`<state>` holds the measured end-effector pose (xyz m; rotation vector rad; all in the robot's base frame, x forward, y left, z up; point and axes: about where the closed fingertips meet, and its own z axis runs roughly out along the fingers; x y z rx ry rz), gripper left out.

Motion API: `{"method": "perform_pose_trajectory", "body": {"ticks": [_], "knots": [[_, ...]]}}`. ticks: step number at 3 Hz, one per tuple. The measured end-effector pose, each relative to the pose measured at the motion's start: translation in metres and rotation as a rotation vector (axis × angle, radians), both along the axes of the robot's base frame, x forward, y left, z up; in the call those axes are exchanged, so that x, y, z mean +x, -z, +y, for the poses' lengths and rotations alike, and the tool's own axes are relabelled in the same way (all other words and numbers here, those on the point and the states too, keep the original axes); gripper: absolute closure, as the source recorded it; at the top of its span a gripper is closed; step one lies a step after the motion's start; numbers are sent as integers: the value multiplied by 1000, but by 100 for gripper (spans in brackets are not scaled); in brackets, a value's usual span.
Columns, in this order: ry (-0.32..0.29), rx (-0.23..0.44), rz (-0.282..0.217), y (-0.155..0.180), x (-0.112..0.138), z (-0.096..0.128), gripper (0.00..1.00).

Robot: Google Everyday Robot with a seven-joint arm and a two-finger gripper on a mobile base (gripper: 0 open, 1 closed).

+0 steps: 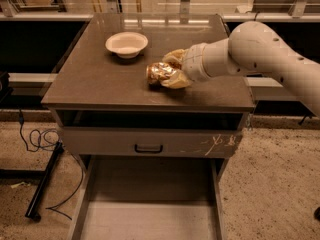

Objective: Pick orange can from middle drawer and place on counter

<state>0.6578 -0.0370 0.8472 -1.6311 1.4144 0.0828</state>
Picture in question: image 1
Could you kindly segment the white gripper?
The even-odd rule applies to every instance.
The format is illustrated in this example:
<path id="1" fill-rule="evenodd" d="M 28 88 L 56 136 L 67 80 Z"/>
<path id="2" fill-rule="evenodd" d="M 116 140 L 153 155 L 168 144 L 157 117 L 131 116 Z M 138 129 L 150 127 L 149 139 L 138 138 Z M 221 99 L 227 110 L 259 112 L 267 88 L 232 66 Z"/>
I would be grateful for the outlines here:
<path id="1" fill-rule="evenodd" d="M 200 43 L 191 46 L 187 51 L 176 49 L 167 53 L 162 61 L 182 70 L 175 71 L 168 79 L 163 80 L 161 85 L 169 89 L 182 89 L 190 86 L 192 81 L 208 81 L 210 76 L 203 66 L 203 52 L 206 46 L 206 43 Z"/>

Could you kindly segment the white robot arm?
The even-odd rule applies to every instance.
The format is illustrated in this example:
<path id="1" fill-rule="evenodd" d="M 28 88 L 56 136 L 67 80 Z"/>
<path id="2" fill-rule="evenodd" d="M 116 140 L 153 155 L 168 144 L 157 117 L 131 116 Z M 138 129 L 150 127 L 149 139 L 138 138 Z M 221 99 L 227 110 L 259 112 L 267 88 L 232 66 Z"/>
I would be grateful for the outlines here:
<path id="1" fill-rule="evenodd" d="M 320 64 L 291 49 L 270 27 L 247 21 L 228 38 L 174 50 L 163 57 L 178 65 L 193 82 L 220 76 L 261 73 L 294 95 L 314 115 L 320 116 Z"/>

